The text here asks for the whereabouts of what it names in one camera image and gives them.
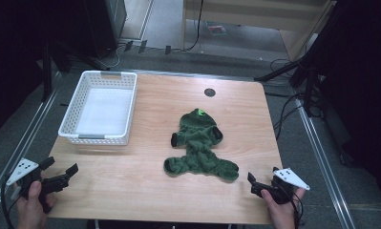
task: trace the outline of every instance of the wooden tabletop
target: wooden tabletop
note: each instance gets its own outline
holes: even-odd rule
[[[216,95],[206,96],[207,88]],[[196,108],[222,131],[223,141],[212,151],[240,167],[235,181],[164,172],[166,158],[185,155],[170,138],[181,116]],[[56,194],[52,218],[268,224],[265,203],[250,193],[247,173],[269,184],[273,166],[282,168],[261,84],[156,74],[138,75],[127,146],[79,146],[59,137],[51,156],[48,177],[74,163],[79,167],[70,186]]]

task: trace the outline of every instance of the black cable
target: black cable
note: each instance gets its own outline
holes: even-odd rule
[[[275,59],[275,60],[273,60],[273,61],[271,61],[270,62],[270,70],[272,70],[273,72],[275,72],[275,70],[273,69],[273,64],[274,64],[274,62],[276,62],[276,61],[280,61],[280,60],[285,60],[285,61],[287,61],[285,64],[284,64],[284,66],[286,66],[287,64],[290,64],[291,63],[291,61],[289,60],[289,59]],[[288,78],[288,76],[286,76],[286,75],[282,75],[282,74],[280,74],[279,76],[281,76],[281,77],[285,77],[285,78]]]
[[[283,116],[281,118],[281,120],[279,120],[278,122],[276,122],[276,124],[273,125],[273,129],[276,130],[277,128],[279,128],[279,124],[281,122],[284,122],[286,120],[286,118],[288,118],[290,115],[292,115],[293,113],[295,113],[299,108],[302,108],[303,105],[300,105],[298,107],[295,107],[293,108],[291,111],[289,111],[285,116]]]
[[[291,96],[291,97],[287,100],[287,102],[285,103],[285,105],[283,106],[282,112],[281,112],[281,114],[280,114],[280,120],[278,121],[278,123],[279,123],[279,125],[278,125],[279,131],[278,131],[277,134],[276,134],[276,140],[279,139],[279,137],[280,137],[280,132],[282,131],[283,114],[284,114],[284,112],[285,112],[286,105],[287,105],[293,98],[298,97],[298,96],[301,96],[301,95],[300,95],[300,94],[295,94],[295,95]]]
[[[5,180],[3,180],[2,183],[2,189],[0,190],[0,198],[1,198],[1,205],[3,214],[5,215],[6,223],[9,226],[9,229],[14,229],[12,223],[11,223],[11,217],[10,217],[10,210],[8,211],[8,208],[6,206],[6,196],[5,196],[5,190],[6,190],[6,181],[9,179],[10,176],[5,176]]]
[[[290,97],[290,95],[285,94],[274,94],[274,93],[265,93],[267,96],[274,96],[274,97]]]
[[[322,118],[323,117],[323,112],[322,112],[322,109],[321,109],[321,105],[323,104],[324,98],[319,95],[320,92],[318,92],[316,88],[312,88],[312,91],[314,92],[314,94],[312,94],[311,97],[317,97],[318,99],[317,100],[311,99],[309,101],[309,105],[310,105],[309,109],[310,109],[311,116],[312,117],[320,117],[320,118]],[[319,110],[319,114],[314,114],[312,112],[311,108],[317,108]]]
[[[294,209],[294,227],[295,227],[295,229],[298,229],[298,226],[300,225],[300,220],[301,220],[301,217],[303,216],[303,202],[301,202],[301,199],[295,194],[295,193],[293,193],[293,195],[289,195],[288,194],[288,192],[286,192],[286,190],[279,184],[279,183],[277,183],[274,179],[272,180],[272,183],[274,183],[276,186],[277,186],[277,188],[279,188],[280,190],[282,190],[282,192],[286,195],[286,196],[288,196],[288,198],[289,198],[289,201],[291,202],[291,205],[292,205],[292,208]],[[298,211],[298,208],[297,208],[297,206],[295,205],[295,203],[294,203],[294,199],[293,199],[293,197],[292,196],[295,196],[295,197],[297,197],[297,199],[299,200],[299,202],[300,202],[300,205],[301,205],[301,214],[299,213],[299,211]]]
[[[18,196],[17,200],[14,201],[14,203],[11,204],[11,207],[8,210],[8,214],[11,214],[11,208],[17,203],[17,201],[21,198],[21,196]]]
[[[202,12],[202,4],[204,3],[204,0],[201,0],[201,5],[200,5],[200,13],[199,13],[199,23],[197,25],[197,38],[196,38],[196,41],[194,42],[194,44],[190,47],[190,48],[187,48],[187,49],[173,49],[172,51],[181,51],[181,52],[189,52],[191,51],[197,44],[197,42],[199,42],[199,37],[200,37],[200,21],[201,21],[201,12]]]

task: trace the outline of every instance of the human hand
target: human hand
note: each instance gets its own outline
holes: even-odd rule
[[[17,201],[18,229],[43,229],[47,222],[47,214],[43,212],[38,199],[41,193],[41,182],[35,181],[30,186],[29,198],[20,198]],[[55,204],[53,194],[46,196],[45,201],[50,207]]]
[[[295,195],[298,197],[297,199],[293,198],[295,206],[298,206],[298,199],[302,199],[305,192],[306,190],[302,188],[299,188],[295,191]],[[294,208],[291,202],[279,205],[274,201],[273,197],[267,190],[263,189],[261,194],[268,207],[274,228],[295,229]]]

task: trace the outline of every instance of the wire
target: wire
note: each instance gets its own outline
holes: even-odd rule
[[[301,96],[302,96],[301,94],[295,94],[295,95],[291,96],[291,97],[287,100],[287,102],[285,103],[285,105],[283,106],[282,112],[281,112],[281,114],[280,114],[280,120],[274,125],[274,128],[275,128],[275,129],[279,128],[279,131],[278,131],[277,134],[276,134],[276,140],[278,140],[279,137],[280,137],[280,133],[281,133],[281,131],[282,131],[283,122],[284,122],[284,120],[286,119],[286,117],[283,117],[283,113],[285,112],[286,105],[287,105],[293,98],[301,97]]]
[[[273,60],[273,61],[270,62],[270,70],[272,70],[273,72],[275,72],[274,69],[273,69],[273,64],[274,64],[274,62],[276,62],[276,61],[281,61],[281,60],[285,60],[285,61],[286,61],[286,63],[284,64],[284,66],[287,65],[287,64],[290,64],[290,63],[291,63],[291,61],[290,61],[289,59],[275,59],[275,60]],[[288,78],[288,76],[286,76],[286,75],[282,75],[282,74],[280,74],[279,76]]]
[[[181,52],[189,52],[191,51],[197,44],[197,42],[199,42],[199,38],[200,38],[200,21],[201,21],[201,13],[202,13],[202,4],[204,3],[204,0],[201,0],[201,5],[200,5],[200,13],[199,13],[199,22],[198,22],[198,25],[197,25],[197,38],[196,38],[196,41],[194,42],[194,44],[190,47],[190,48],[187,48],[187,49],[173,49],[172,51],[181,51]]]
[[[9,229],[14,229],[14,226],[11,223],[11,217],[10,217],[10,210],[8,210],[6,206],[6,196],[5,196],[5,191],[6,191],[6,180],[9,179],[9,175],[5,176],[5,179],[3,180],[2,183],[2,188],[0,190],[0,198],[1,198],[1,205],[2,205],[2,210],[3,214],[5,215],[6,223],[9,226]]]
[[[116,49],[117,62],[116,62],[115,65],[111,65],[111,66],[110,66],[110,65],[106,65],[106,64],[104,64],[103,62],[101,62],[99,59],[96,59],[96,61],[97,61],[98,63],[100,63],[101,65],[107,67],[107,68],[113,68],[113,67],[117,66],[117,65],[119,64],[119,54],[118,54],[118,50],[121,49],[122,47],[125,47],[125,45],[122,45],[122,46],[120,46],[120,47],[118,47],[118,48]]]
[[[289,111],[285,116],[282,116],[281,120],[279,120],[276,124],[273,125],[273,129],[276,130],[277,128],[279,128],[279,124],[284,122],[286,120],[286,118],[288,118],[290,115],[292,115],[293,113],[295,113],[299,108],[302,108],[303,105],[300,105],[298,107],[295,107],[293,108],[291,111]]]
[[[196,17],[196,8],[195,8],[195,4],[196,4],[196,1],[192,1],[193,2],[193,17]],[[196,20],[193,20],[193,27],[194,27],[194,31],[197,31],[198,30],[198,27],[196,26]],[[199,43],[199,48],[196,50],[196,52],[198,52],[199,50],[201,49],[201,44]]]
[[[285,94],[273,94],[273,93],[265,93],[267,96],[274,96],[274,97],[290,97],[290,95]]]
[[[303,216],[303,213],[304,213],[303,202],[295,193],[293,193],[292,195],[289,195],[288,192],[286,192],[286,190],[283,188],[283,186],[281,186],[274,179],[272,179],[271,182],[274,183],[280,190],[282,190],[282,192],[289,198],[289,201],[292,205],[292,208],[294,209],[294,227],[295,227],[295,229],[297,229],[298,226],[300,225],[300,220],[301,220],[301,217]],[[298,208],[294,203],[293,196],[297,197],[298,201],[300,202],[300,206],[302,209],[301,214],[299,213]]]
[[[11,214],[11,208],[14,206],[14,204],[17,203],[17,201],[21,198],[21,196],[18,196],[17,200],[14,201],[14,203],[11,204],[11,207],[9,208],[8,214]]]

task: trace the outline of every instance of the black hole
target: black hole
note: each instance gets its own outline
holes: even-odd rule
[[[207,95],[208,97],[212,97],[216,93],[215,93],[214,89],[206,89],[206,90],[204,90],[204,94]]]

